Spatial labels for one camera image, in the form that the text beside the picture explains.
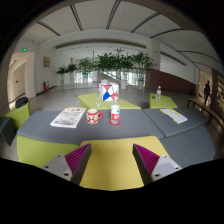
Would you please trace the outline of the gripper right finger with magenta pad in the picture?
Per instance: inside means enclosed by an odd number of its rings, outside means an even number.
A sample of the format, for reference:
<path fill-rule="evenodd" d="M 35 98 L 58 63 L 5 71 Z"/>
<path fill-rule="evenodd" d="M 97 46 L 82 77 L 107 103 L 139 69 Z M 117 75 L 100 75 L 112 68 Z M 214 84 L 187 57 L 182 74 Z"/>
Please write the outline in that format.
<path fill-rule="evenodd" d="M 132 153 L 144 185 L 181 170 L 181 167 L 168 155 L 159 156 L 143 146 L 134 144 Z"/>

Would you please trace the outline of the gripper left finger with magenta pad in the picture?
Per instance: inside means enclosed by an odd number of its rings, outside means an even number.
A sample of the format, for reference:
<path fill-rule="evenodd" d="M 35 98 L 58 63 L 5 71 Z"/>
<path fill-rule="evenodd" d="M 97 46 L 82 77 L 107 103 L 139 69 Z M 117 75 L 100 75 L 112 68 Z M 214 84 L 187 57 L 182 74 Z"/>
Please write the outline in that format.
<path fill-rule="evenodd" d="M 88 143 L 66 155 L 57 154 L 42 169 L 79 185 L 91 153 L 91 144 Z"/>

